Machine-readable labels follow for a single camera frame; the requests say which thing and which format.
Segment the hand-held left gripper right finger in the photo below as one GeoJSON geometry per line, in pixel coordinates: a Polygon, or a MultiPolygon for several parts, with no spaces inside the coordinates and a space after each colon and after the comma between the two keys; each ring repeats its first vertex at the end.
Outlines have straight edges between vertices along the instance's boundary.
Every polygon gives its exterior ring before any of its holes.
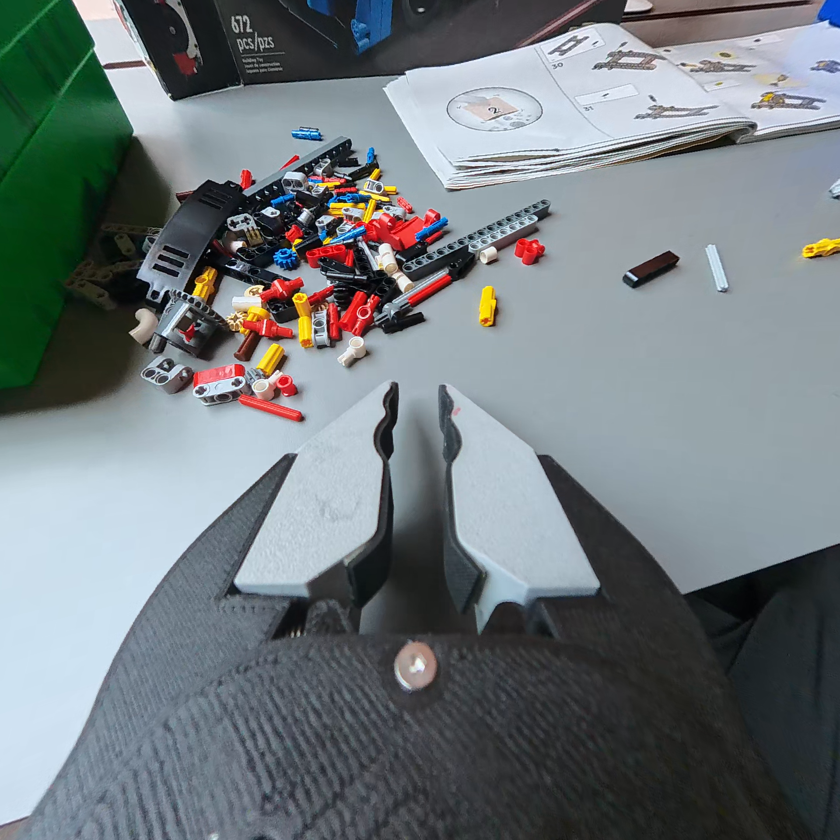
{"type": "Polygon", "coordinates": [[[482,633],[505,603],[601,588],[538,455],[452,385],[438,387],[444,436],[444,572],[482,633]]]}

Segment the long dark grey lego beam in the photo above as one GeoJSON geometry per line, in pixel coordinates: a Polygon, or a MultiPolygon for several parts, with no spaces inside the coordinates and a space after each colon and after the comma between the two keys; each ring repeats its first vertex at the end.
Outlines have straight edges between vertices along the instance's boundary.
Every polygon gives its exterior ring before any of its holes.
{"type": "Polygon", "coordinates": [[[516,213],[500,218],[467,236],[406,261],[402,271],[410,280],[420,280],[437,270],[447,268],[467,255],[477,256],[488,247],[502,249],[534,231],[539,220],[549,214],[550,207],[549,199],[525,206],[516,213]]]}

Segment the short black lego beam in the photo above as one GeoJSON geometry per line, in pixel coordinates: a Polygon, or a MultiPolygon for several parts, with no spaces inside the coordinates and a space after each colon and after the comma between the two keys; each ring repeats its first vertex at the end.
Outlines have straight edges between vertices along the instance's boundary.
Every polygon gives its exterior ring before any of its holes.
{"type": "Polygon", "coordinates": [[[678,263],[679,257],[674,252],[667,250],[625,271],[623,283],[633,289],[639,288],[672,270],[678,263]]]}

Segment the lego instruction booklet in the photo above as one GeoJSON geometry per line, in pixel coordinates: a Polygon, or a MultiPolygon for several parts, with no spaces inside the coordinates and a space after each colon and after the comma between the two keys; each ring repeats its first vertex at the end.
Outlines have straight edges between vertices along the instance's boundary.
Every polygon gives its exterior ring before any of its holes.
{"type": "Polygon", "coordinates": [[[409,70],[385,95],[444,188],[465,190],[836,128],[839,30],[655,49],[598,24],[409,70]]]}

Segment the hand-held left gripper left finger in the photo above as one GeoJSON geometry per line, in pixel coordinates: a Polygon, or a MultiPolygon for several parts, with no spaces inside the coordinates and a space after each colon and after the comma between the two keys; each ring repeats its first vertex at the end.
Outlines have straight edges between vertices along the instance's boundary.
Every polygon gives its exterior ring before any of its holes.
{"type": "Polygon", "coordinates": [[[233,505],[238,592],[363,607],[389,573],[389,458],[399,388],[385,381],[233,505]]]}

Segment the pile of lego pieces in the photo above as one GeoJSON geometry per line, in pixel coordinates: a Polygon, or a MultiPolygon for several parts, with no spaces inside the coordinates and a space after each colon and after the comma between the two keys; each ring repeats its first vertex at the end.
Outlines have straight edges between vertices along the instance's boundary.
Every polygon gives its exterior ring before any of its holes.
{"type": "Polygon", "coordinates": [[[448,220],[416,213],[383,183],[375,150],[360,161],[338,138],[256,182],[207,180],[176,195],[162,227],[105,224],[98,254],[64,282],[104,310],[138,302],[130,337],[153,359],[141,372],[160,392],[205,406],[277,408],[297,387],[282,371],[286,344],[349,347],[364,355],[372,329],[393,334],[424,320],[422,303],[474,265],[470,238],[439,244],[448,220]]]}

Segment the lego set box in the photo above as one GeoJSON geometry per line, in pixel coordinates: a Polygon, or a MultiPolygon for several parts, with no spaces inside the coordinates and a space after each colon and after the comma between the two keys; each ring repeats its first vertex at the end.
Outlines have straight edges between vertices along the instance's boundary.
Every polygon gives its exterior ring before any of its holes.
{"type": "Polygon", "coordinates": [[[171,99],[238,86],[399,75],[619,24],[624,1],[118,1],[171,99]]]}

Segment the green plastic bin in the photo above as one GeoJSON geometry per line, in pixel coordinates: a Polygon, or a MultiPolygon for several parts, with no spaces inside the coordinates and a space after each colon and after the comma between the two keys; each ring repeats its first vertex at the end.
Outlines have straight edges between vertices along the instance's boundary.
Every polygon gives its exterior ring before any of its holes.
{"type": "Polygon", "coordinates": [[[1,386],[35,377],[133,135],[72,2],[1,3],[1,386]]]}

